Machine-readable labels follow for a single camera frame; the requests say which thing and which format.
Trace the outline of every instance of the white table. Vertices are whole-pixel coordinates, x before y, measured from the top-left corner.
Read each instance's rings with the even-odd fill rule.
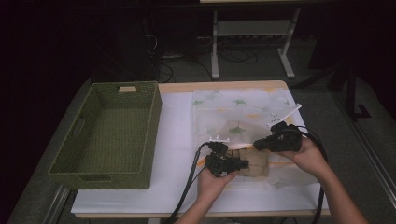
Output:
[[[283,81],[244,81],[161,84],[163,109],[156,141],[149,189],[79,190],[72,213],[83,218],[169,217],[185,187],[196,148],[192,134],[192,91],[220,88],[283,88]],[[304,124],[298,112],[292,119]],[[207,214],[209,217],[312,216],[319,184],[274,190],[226,189]],[[185,212],[196,198],[196,183],[180,208]],[[329,215],[326,199],[323,215]]]

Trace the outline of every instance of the brown object in plastic bag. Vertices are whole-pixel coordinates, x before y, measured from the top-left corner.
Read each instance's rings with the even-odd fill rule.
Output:
[[[268,149],[257,150],[257,149],[237,149],[230,150],[227,152],[229,156],[239,157],[243,161],[248,161],[248,168],[241,169],[240,175],[245,176],[268,176],[268,157],[271,151]]]

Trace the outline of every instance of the hand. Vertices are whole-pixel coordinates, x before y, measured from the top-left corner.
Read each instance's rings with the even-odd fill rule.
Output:
[[[302,146],[298,152],[284,151],[279,155],[294,161],[302,170],[316,178],[326,174],[330,167],[321,155],[318,147],[308,138],[303,137]]]
[[[225,186],[237,175],[237,172],[215,177],[205,168],[198,176],[198,196],[196,202],[212,206],[213,202],[223,192]]]

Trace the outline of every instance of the basket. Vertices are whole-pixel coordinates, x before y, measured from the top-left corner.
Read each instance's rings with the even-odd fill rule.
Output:
[[[157,82],[92,84],[49,175],[70,189],[148,189],[161,108]]]

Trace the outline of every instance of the gray carpet floor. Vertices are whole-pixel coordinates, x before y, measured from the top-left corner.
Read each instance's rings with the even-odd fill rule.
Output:
[[[314,40],[294,41],[288,53],[290,64],[296,78],[286,78],[281,62],[277,56],[277,44],[254,48],[257,62],[252,59],[251,64],[228,62],[227,58],[219,57],[220,81],[231,80],[284,80],[288,85],[294,85],[312,77],[318,71],[308,70],[307,66],[311,57]],[[235,50],[234,56],[243,57],[243,53]],[[201,54],[191,60],[174,59],[164,63],[173,70],[170,82],[196,82],[211,81],[210,53]],[[162,66],[162,78],[169,78],[170,70]],[[303,90],[292,90],[296,103],[303,107],[300,109],[305,125],[314,130],[327,150],[330,166],[337,173],[356,205],[368,218],[370,223],[396,223],[396,211],[380,184],[361,142],[348,125],[342,105],[336,99],[345,98],[343,92],[332,93],[326,89],[330,76],[325,77]],[[54,156],[54,149],[59,145],[59,139],[67,131],[67,122],[73,118],[81,98],[75,99],[66,113],[57,133],[55,133],[49,147],[37,167],[31,183],[23,193],[16,210],[9,223],[41,223],[57,185],[48,180],[47,169],[50,158]],[[358,124],[363,129],[367,138],[384,167],[393,180],[396,180],[396,122],[376,100],[375,93],[369,85],[358,79],[357,104],[363,104],[371,114],[369,119],[359,119]],[[70,213],[73,203],[73,194],[68,198],[66,205],[59,217],[58,223],[148,223],[146,219],[80,219]],[[297,217],[298,223],[310,223],[312,217]],[[233,221],[243,224],[279,223],[281,217],[240,217]],[[288,218],[284,223],[295,223]],[[331,217],[322,217],[319,223],[333,223]]]

